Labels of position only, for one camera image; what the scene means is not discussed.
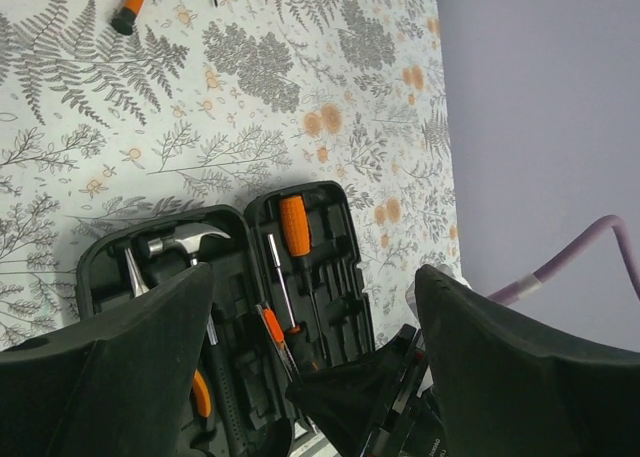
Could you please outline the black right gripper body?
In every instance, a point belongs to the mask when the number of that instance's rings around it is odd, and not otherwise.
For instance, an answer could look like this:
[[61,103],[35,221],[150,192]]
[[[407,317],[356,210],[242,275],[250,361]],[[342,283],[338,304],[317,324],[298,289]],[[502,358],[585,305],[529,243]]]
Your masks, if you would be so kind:
[[361,456],[448,456],[440,410],[429,380],[422,332],[408,324],[377,351],[380,388],[360,444]]

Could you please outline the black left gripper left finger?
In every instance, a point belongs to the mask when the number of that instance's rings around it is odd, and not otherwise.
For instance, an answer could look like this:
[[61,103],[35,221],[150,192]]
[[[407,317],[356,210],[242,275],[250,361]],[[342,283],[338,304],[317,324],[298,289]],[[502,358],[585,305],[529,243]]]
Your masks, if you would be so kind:
[[171,456],[207,308],[187,270],[1,353],[4,456]]

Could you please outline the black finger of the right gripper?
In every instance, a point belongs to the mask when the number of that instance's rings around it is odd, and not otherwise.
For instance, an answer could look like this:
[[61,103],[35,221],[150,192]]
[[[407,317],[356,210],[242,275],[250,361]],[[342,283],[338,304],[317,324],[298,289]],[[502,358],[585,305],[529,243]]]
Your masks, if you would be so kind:
[[363,456],[397,396],[400,350],[389,343],[363,358],[307,373],[287,399],[311,418],[342,456]]

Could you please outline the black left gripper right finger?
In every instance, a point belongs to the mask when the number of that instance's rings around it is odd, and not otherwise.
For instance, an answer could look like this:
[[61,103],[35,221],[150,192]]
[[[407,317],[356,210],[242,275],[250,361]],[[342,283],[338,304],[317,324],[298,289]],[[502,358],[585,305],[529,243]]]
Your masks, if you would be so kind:
[[639,355],[472,290],[419,320],[453,456],[636,456]]

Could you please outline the thick orange black screwdriver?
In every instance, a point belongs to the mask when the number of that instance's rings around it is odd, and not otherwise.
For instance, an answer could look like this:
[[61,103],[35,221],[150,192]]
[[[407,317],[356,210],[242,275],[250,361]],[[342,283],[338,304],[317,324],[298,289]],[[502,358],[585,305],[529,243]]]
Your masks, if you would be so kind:
[[284,303],[284,336],[291,359],[302,373],[315,372],[320,369],[320,362],[317,360],[314,349],[307,341],[307,328],[300,326],[295,318],[293,304],[289,289],[282,270],[275,236],[269,233],[266,236],[267,245],[270,251],[272,264],[281,288],[282,300]]

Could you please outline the orange utility knife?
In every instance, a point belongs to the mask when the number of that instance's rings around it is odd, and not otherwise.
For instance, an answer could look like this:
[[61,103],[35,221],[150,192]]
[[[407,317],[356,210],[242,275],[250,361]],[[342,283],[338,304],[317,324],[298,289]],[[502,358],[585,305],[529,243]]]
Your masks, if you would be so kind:
[[297,381],[300,379],[300,372],[293,359],[293,356],[288,348],[284,332],[280,326],[280,323],[275,313],[262,304],[256,305],[256,310],[265,326],[265,329],[269,335],[269,338],[274,346],[274,349],[285,368],[287,376],[290,381]]

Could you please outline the black plastic tool case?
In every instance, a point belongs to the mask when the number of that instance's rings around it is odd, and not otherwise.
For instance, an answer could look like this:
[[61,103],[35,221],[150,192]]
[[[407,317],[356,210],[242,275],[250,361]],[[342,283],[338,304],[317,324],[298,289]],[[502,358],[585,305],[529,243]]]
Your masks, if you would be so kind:
[[[283,234],[279,202],[293,195],[303,197],[309,221],[309,261],[329,364],[321,354],[302,269],[290,256]],[[266,236],[275,236],[295,318],[307,328],[307,341],[320,369],[371,353],[375,348],[373,324],[347,195],[336,182],[311,182],[260,196],[241,212],[215,205],[110,233],[95,242],[78,263],[76,299],[81,316],[90,318],[111,310],[185,271],[188,260],[179,251],[146,259],[138,238],[168,234],[191,222],[210,224],[230,236],[229,240],[205,237],[198,258],[212,270],[212,318],[246,435],[245,452],[235,456],[287,456],[299,435],[310,434],[311,422],[285,396],[287,373],[256,310],[257,304],[269,307],[284,332],[284,303]],[[179,456],[228,456],[219,399],[209,404],[208,392],[204,392],[203,415],[194,393],[182,411],[175,450]]]

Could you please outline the claw hammer black handle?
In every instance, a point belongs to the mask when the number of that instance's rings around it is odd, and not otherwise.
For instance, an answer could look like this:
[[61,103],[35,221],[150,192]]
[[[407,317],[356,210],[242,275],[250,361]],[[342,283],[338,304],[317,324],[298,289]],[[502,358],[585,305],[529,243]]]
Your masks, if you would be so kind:
[[[200,269],[195,269],[199,265],[198,253],[205,237],[230,239],[230,236],[218,227],[206,223],[191,222],[175,227],[168,234],[139,237],[138,248],[146,259],[158,257],[169,250],[179,251],[188,260],[188,276],[196,277],[199,281],[196,286],[196,295],[211,300],[213,297],[211,272],[204,270],[203,265],[200,266]],[[238,405],[231,391],[231,373],[223,357],[211,315],[211,307],[207,308],[206,336],[200,355],[202,363],[194,375],[193,385],[193,393],[200,414],[204,414],[206,403],[204,390],[207,390],[209,404],[213,404],[215,397],[219,399],[217,408],[220,411],[221,420],[224,422],[226,442],[229,447],[228,456],[242,455],[247,446],[246,435],[239,423]]]

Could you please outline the long orange black screwdriver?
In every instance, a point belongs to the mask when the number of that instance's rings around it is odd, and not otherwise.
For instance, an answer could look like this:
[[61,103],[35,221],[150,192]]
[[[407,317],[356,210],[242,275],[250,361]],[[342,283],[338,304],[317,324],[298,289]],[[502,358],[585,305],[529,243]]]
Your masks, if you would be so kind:
[[301,195],[285,197],[279,202],[279,209],[287,249],[290,256],[297,261],[298,266],[302,269],[303,281],[309,294],[318,332],[321,354],[324,362],[329,364],[329,354],[316,299],[313,269],[309,261],[312,246],[304,199]]

